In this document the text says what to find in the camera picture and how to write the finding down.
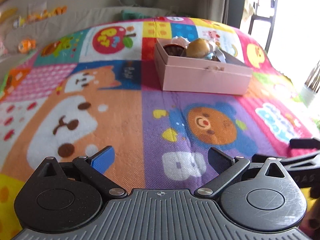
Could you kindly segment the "hand in brown knitted glove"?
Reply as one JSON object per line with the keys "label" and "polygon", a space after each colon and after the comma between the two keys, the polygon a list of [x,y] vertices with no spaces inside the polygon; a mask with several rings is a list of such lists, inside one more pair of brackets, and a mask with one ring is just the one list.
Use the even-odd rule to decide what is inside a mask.
{"label": "hand in brown knitted glove", "polygon": [[307,200],[307,212],[299,229],[311,239],[319,239],[319,186],[301,189]]}

